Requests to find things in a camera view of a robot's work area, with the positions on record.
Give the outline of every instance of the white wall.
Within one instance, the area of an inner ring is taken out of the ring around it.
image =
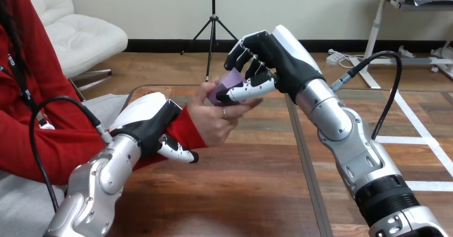
[[[73,0],[76,13],[98,17],[129,38],[190,39],[211,15],[211,0]],[[216,0],[216,13],[237,36],[287,27],[301,40],[366,40],[378,0]],[[394,26],[403,31],[396,31]],[[445,40],[453,12],[404,12],[389,4],[379,39]],[[201,38],[209,38],[205,30]],[[217,28],[217,38],[229,35]]]

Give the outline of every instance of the power strip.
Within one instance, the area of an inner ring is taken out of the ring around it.
[[[329,64],[329,65],[337,65],[340,63],[340,61],[344,58],[345,56],[340,53],[340,52],[336,52],[331,54],[330,56],[327,57],[326,59],[326,62]]]

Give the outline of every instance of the black robotic finger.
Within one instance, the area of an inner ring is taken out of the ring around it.
[[[253,54],[258,55],[260,61],[268,62],[273,58],[272,49],[269,48],[269,36],[270,34],[265,30],[247,36],[243,41],[244,47],[250,49]]]
[[[258,60],[258,56],[254,55],[250,66],[248,67],[247,71],[245,72],[245,79],[248,80],[250,77],[256,75],[256,71],[260,68],[261,62]]]
[[[250,52],[250,50],[245,50],[244,53],[242,53],[236,61],[236,70],[238,70],[238,72],[242,72],[244,65],[250,60],[250,58],[252,58],[252,56],[253,54]]]
[[[264,63],[261,63],[260,66],[258,67],[258,70],[256,70],[255,75],[265,73],[265,72],[269,72],[269,69],[266,67],[266,65]]]
[[[228,53],[223,68],[225,68],[225,70],[233,70],[236,66],[236,61],[244,53],[244,51],[246,51],[246,48],[243,46],[242,40],[240,40],[236,43],[230,53]]]

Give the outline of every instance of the tripod stand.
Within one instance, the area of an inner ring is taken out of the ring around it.
[[[193,44],[193,42],[198,38],[198,36],[200,36],[200,34],[206,29],[206,27],[208,27],[208,25],[210,23],[212,23],[211,36],[210,36],[210,39],[209,39],[209,55],[208,55],[208,66],[206,68],[206,81],[209,80],[209,67],[210,67],[212,54],[213,54],[213,49],[214,49],[214,44],[215,44],[215,23],[218,22],[223,27],[223,29],[225,29],[231,35],[231,37],[233,37],[235,39],[235,41],[238,41],[238,39],[233,35],[233,33],[231,33],[230,30],[228,30],[228,28],[220,21],[218,16],[216,16],[216,14],[215,14],[215,0],[212,0],[212,13],[213,13],[212,16],[209,17],[209,21],[196,34],[195,38],[193,38],[192,42],[191,42],[191,44]]]

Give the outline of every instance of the black wire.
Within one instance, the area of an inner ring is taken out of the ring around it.
[[[372,60],[375,60],[376,58],[379,58],[382,56],[392,56],[395,58],[395,60],[396,60],[396,76],[395,76],[395,81],[393,82],[392,91],[390,92],[390,96],[387,100],[387,104],[385,105],[385,108],[382,111],[381,117],[379,118],[379,121],[376,124],[376,127],[374,128],[373,134],[371,135],[371,139],[373,139],[373,140],[376,139],[376,136],[378,135],[379,130],[381,129],[384,119],[387,116],[387,113],[390,110],[390,107],[392,106],[393,100],[395,99],[395,95],[398,90],[398,86],[400,85],[401,73],[403,71],[403,63],[401,61],[401,57],[398,53],[396,53],[394,51],[381,51],[381,52],[378,52],[378,53],[373,54],[372,56],[366,58],[365,60],[360,62],[357,66],[355,66],[350,71],[348,71],[348,74],[351,77],[354,77],[358,72],[360,72],[363,68],[365,68],[365,66],[369,65]]]
[[[93,115],[93,113],[90,110],[88,110],[88,108],[86,108],[83,104],[81,104],[77,100],[75,100],[71,97],[67,97],[67,96],[58,96],[58,97],[50,98],[50,99],[40,103],[38,105],[36,111],[34,111],[32,113],[32,118],[30,120],[30,125],[29,125],[29,129],[28,129],[30,143],[32,145],[32,151],[33,151],[33,155],[35,156],[36,163],[38,164],[38,167],[40,168],[41,174],[45,181],[45,185],[47,186],[47,190],[49,191],[50,198],[52,199],[52,205],[53,205],[53,209],[55,212],[57,212],[57,210],[58,210],[58,201],[57,201],[57,197],[55,196],[55,191],[52,188],[52,184],[50,183],[49,176],[47,175],[47,172],[44,168],[44,165],[43,165],[40,155],[38,153],[38,149],[36,147],[35,119],[36,119],[36,116],[38,115],[39,111],[42,108],[44,108],[47,104],[54,102],[54,101],[58,101],[58,100],[65,100],[65,101],[69,101],[69,102],[75,104],[87,116],[87,118],[90,120],[91,124],[94,127],[100,125],[100,121]]]

